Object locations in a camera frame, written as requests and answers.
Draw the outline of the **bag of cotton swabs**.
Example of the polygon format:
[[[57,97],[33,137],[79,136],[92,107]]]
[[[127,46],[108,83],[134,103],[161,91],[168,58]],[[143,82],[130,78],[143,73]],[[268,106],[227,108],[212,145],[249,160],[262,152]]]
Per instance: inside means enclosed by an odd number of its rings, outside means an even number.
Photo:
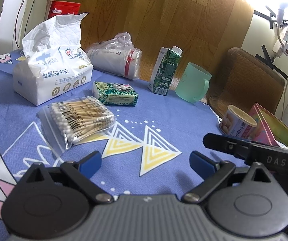
[[[37,115],[44,137],[56,154],[88,137],[103,135],[116,123],[116,116],[93,96],[51,103]]]

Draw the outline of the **green patterned pocket tissue pack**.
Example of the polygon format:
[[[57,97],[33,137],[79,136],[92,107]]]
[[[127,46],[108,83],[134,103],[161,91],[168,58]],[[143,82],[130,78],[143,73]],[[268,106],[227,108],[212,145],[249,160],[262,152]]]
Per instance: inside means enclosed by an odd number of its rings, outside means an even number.
[[[104,105],[133,107],[138,101],[138,93],[129,84],[94,82],[92,91]]]

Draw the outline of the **pink biscuit tin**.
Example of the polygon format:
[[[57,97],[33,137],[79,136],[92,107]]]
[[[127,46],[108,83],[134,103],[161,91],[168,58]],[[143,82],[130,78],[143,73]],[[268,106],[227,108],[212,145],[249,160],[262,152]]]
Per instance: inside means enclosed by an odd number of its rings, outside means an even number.
[[[264,107],[255,103],[248,113],[256,122],[257,127],[248,139],[266,145],[288,146],[288,127]]]

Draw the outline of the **peanut can with lid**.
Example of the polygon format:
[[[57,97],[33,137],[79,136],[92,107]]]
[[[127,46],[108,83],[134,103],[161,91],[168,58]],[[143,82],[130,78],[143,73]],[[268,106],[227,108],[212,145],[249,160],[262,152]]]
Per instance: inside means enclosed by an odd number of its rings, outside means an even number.
[[[247,139],[257,125],[257,122],[249,114],[230,104],[219,128],[228,136]]]

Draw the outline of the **blue patterned tablecloth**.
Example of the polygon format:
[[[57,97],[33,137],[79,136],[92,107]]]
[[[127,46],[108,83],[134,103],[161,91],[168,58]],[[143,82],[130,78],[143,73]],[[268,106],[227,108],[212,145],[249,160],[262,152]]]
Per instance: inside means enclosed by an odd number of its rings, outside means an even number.
[[[141,80],[131,82],[139,95],[136,106],[110,108],[117,118],[111,131],[63,154],[54,154],[42,134],[39,107],[13,90],[10,71],[19,58],[19,52],[0,56],[0,209],[33,163],[56,167],[93,151],[99,151],[103,161],[92,181],[113,197],[183,195],[202,182],[189,165],[194,150],[216,161],[243,165],[233,156],[203,146],[205,134],[219,133],[218,118],[207,104],[187,103],[172,91],[167,96],[152,94],[147,82]],[[0,217],[0,240],[7,238]]]

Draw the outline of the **brown chair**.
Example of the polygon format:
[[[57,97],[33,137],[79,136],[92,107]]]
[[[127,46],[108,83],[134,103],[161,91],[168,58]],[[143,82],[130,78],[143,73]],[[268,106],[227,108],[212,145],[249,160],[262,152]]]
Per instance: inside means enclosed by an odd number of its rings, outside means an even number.
[[[285,80],[269,66],[243,49],[233,47],[211,78],[206,98],[220,117],[224,117],[230,104],[247,113],[258,103],[274,114],[284,87]]]

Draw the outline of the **teal plastic mug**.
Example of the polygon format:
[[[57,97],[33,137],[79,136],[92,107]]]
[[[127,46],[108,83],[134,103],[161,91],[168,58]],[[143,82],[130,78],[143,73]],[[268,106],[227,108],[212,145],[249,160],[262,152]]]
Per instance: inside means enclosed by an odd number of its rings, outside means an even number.
[[[194,63],[188,63],[175,89],[175,93],[186,102],[196,103],[207,93],[212,74]]]

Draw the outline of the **white tissue pack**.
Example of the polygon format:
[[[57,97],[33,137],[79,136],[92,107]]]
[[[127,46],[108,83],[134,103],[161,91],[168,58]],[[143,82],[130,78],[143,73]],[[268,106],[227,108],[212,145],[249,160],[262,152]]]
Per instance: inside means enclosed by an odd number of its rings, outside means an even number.
[[[54,16],[23,38],[25,60],[12,73],[15,92],[39,106],[91,81],[93,65],[80,44],[86,15]]]

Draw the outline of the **bagged stack of paper cups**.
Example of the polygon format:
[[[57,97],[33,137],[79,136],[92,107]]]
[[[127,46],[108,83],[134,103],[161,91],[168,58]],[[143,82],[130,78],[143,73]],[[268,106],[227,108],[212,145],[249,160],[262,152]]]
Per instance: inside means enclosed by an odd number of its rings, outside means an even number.
[[[142,51],[135,48],[128,32],[96,42],[86,50],[93,67],[99,71],[135,80],[139,78]]]

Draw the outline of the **green drink carton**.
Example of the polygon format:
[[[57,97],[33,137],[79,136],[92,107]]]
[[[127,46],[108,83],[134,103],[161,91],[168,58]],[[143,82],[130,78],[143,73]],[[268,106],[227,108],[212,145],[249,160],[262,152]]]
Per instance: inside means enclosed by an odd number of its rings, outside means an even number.
[[[183,50],[177,46],[160,49],[148,85],[153,94],[167,95],[182,52]]]

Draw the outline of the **white power strip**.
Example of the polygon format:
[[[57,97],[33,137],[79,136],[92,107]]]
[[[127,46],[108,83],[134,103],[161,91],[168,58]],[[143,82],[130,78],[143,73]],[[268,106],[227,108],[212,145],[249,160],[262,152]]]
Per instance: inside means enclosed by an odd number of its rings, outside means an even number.
[[[277,42],[273,46],[273,57],[288,57],[288,26],[277,29]]]

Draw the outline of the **red snack box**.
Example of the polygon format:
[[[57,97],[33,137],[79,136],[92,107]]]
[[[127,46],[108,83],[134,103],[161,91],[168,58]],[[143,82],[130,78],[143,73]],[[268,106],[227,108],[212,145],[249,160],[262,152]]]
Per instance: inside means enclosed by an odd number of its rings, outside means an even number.
[[[51,0],[48,3],[45,11],[45,20],[48,20],[57,15],[78,14],[81,4],[68,1]]]

